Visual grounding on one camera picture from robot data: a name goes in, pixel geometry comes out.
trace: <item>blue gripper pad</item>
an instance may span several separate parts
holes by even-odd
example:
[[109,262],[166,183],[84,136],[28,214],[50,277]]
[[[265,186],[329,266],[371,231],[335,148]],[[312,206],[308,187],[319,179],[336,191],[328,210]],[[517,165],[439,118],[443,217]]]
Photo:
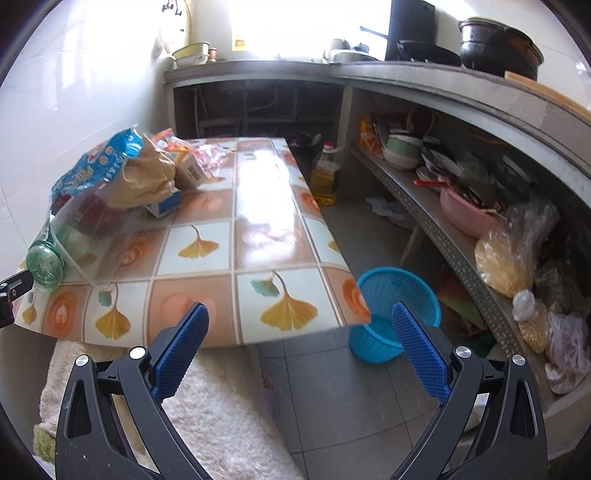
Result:
[[432,397],[437,397],[443,405],[451,393],[447,380],[447,364],[401,301],[392,308],[392,328],[423,388]]
[[152,396],[157,402],[174,397],[208,328],[209,314],[205,305],[200,305],[179,327],[168,348],[154,365]]

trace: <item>table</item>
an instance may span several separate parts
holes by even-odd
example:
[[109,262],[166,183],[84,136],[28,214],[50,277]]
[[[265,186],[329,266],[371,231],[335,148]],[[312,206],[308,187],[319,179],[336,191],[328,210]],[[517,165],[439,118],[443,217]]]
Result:
[[205,347],[368,323],[355,279],[285,140],[191,142],[226,149],[207,183],[183,193],[173,214],[147,213],[131,241],[106,242],[95,253],[93,284],[69,268],[54,292],[35,288],[24,296],[16,324],[130,348],[176,324],[194,301],[210,314]]

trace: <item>cardboard box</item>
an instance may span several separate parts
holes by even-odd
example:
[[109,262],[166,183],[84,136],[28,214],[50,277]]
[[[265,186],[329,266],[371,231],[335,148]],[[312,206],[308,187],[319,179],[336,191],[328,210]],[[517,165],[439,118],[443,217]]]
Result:
[[181,191],[177,188],[174,193],[166,200],[158,203],[150,203],[146,205],[146,210],[149,211],[156,218],[162,218],[165,215],[175,211],[181,204]]

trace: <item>perforated metal shelf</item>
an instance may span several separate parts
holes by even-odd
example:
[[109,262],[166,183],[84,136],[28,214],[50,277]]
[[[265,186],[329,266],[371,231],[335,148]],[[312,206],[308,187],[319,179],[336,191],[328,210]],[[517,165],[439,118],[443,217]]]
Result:
[[413,171],[397,170],[355,144],[350,150],[406,208],[439,249],[466,287],[507,357],[521,353],[527,358],[542,408],[546,411],[554,402],[554,394],[544,374],[545,357],[533,352],[523,341],[512,317],[510,299],[494,292],[480,279],[474,259],[476,240],[458,230],[443,215],[437,193],[413,183],[417,178]]

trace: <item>blue plastic basket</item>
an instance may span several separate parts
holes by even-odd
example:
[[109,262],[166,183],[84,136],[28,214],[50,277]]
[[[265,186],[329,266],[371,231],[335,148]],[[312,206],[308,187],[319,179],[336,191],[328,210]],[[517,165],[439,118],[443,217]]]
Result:
[[404,351],[391,322],[392,307],[399,301],[425,324],[439,327],[439,301],[416,275],[401,268],[375,268],[364,273],[358,284],[371,312],[369,325],[351,327],[349,333],[349,347],[360,359],[381,364]]

